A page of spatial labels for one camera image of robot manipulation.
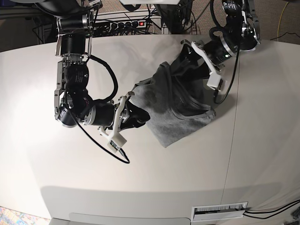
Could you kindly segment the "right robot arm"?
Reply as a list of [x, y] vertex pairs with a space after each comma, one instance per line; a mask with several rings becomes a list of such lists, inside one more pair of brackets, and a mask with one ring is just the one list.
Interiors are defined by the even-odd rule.
[[[150, 115], [133, 105], [130, 92], [120, 97], [115, 104], [113, 98], [118, 92], [118, 82], [111, 67], [102, 59], [91, 54], [91, 41], [99, 0], [78, 4], [75, 0], [43, 0], [35, 4], [42, 12], [57, 20], [58, 40], [56, 56], [58, 62], [57, 88], [54, 92], [54, 113], [56, 120], [73, 128], [79, 123], [117, 131], [139, 128], [150, 120]], [[113, 83], [112, 93], [103, 99], [93, 99], [87, 90], [89, 69], [87, 63], [93, 60], [108, 71]]]

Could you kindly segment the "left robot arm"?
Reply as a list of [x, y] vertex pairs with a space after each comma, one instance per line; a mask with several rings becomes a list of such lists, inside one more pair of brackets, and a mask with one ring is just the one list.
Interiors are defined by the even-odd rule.
[[183, 48], [171, 64], [172, 77], [183, 80], [206, 79], [213, 89], [224, 81], [223, 66], [238, 59], [241, 51], [254, 50], [261, 42], [258, 17], [252, 0], [223, 0], [225, 25], [217, 20], [215, 2], [209, 2], [213, 27], [206, 39], [182, 40]]

